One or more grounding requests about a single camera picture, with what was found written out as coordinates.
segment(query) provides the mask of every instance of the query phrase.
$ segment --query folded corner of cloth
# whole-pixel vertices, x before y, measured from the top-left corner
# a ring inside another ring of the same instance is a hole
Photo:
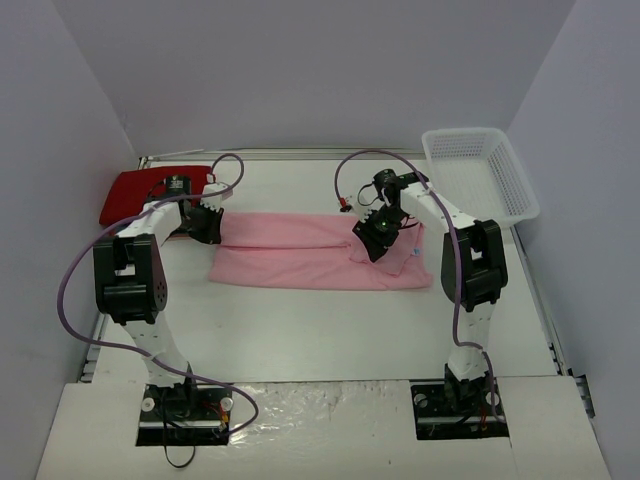
[[[401,230],[376,263],[353,234],[354,217],[227,213],[209,275],[231,285],[313,290],[401,290],[429,287],[424,229]]]

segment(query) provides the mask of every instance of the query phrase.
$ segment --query cloth fold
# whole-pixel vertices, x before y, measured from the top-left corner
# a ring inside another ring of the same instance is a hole
[[[315,290],[424,288],[423,227],[401,230],[371,263],[351,215],[225,213],[209,279],[232,285]]]

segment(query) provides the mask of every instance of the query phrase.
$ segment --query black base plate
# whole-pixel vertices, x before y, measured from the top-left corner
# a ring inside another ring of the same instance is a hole
[[[167,420],[182,428],[167,425],[167,431],[164,433],[165,440],[163,440],[162,412],[159,403],[156,402],[151,412],[140,412],[136,446],[162,446],[165,441],[167,446],[227,445],[229,436],[226,434],[226,429],[221,432],[217,426],[220,421],[218,414],[204,404],[219,407],[222,398],[231,398],[231,391],[226,388],[199,386],[195,390],[195,395],[195,408],[187,417],[179,418],[167,414]]]
[[[416,395],[424,395],[422,402],[416,402]],[[491,437],[508,437],[507,424],[497,422],[491,415],[491,406],[483,399],[477,411],[454,412],[444,397],[442,382],[416,382],[411,385],[411,398],[414,399],[413,416],[418,440],[460,440]],[[482,412],[487,417],[481,422]],[[502,404],[496,406],[496,413],[502,415]]]

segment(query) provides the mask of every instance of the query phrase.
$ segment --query pink towel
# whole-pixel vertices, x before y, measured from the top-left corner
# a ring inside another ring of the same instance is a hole
[[[399,290],[431,286],[423,228],[401,230],[375,264],[351,232],[352,215],[225,213],[209,279],[250,287]]]

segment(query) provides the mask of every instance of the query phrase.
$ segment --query white basket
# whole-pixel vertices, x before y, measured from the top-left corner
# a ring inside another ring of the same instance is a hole
[[[496,128],[452,128],[422,135],[425,172],[465,213],[503,227],[537,217],[540,206],[509,139]]]

